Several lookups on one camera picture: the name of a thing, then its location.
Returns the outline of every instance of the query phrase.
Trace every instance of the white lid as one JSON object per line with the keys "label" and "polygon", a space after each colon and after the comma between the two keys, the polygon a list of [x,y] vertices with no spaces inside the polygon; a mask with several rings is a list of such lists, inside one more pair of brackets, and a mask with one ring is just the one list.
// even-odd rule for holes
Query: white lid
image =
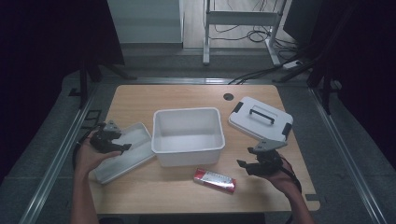
{"label": "white lid", "polygon": [[136,123],[121,131],[121,137],[114,139],[113,144],[132,144],[122,155],[106,159],[94,169],[96,179],[105,184],[127,173],[141,163],[155,156],[151,150],[151,135],[143,123]]}
{"label": "white lid", "polygon": [[250,97],[244,97],[233,110],[229,122],[257,138],[286,141],[293,118],[290,114]]}

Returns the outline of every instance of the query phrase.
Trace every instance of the snack wrapper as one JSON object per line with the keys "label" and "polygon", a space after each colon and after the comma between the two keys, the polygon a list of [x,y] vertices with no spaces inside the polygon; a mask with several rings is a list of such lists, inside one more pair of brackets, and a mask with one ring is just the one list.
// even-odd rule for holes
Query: snack wrapper
{"label": "snack wrapper", "polygon": [[233,193],[236,187],[236,180],[234,178],[216,174],[201,168],[195,171],[194,182],[230,193]]}

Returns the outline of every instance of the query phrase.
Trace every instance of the black curtain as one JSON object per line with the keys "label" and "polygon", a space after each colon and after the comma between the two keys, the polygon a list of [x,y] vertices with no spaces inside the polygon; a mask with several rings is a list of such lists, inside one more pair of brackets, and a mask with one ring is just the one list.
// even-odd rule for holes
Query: black curtain
{"label": "black curtain", "polygon": [[390,1],[360,1],[331,57],[339,97],[396,167],[396,17]]}
{"label": "black curtain", "polygon": [[77,71],[81,59],[124,61],[106,0],[1,1],[0,29],[3,177],[50,112],[64,76]]}

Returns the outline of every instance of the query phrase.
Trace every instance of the white plastic bin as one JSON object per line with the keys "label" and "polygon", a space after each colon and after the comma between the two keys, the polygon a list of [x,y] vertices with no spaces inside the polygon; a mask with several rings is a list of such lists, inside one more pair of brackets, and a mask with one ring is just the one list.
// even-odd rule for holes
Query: white plastic bin
{"label": "white plastic bin", "polygon": [[151,149],[161,166],[216,163],[224,146],[220,114],[214,107],[154,113]]}

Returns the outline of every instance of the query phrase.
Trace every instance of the human arm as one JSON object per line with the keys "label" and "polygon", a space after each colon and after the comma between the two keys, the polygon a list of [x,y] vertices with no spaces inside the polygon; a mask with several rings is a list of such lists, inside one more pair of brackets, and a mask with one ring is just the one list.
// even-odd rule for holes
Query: human arm
{"label": "human arm", "polygon": [[70,218],[70,223],[72,224],[98,223],[88,175],[91,170],[96,168],[105,159],[120,155],[120,151],[113,151],[107,154],[98,153],[90,144],[91,136],[81,144],[77,155]]}
{"label": "human arm", "polygon": [[[291,165],[282,157],[283,167],[293,173]],[[305,204],[303,195],[299,191],[296,184],[293,182],[290,176],[286,175],[282,171],[278,171],[273,175],[262,176],[263,178],[270,181],[276,189],[285,194],[290,202],[291,212],[293,220],[297,224],[311,224],[315,223],[311,214],[308,211],[308,207]]]}

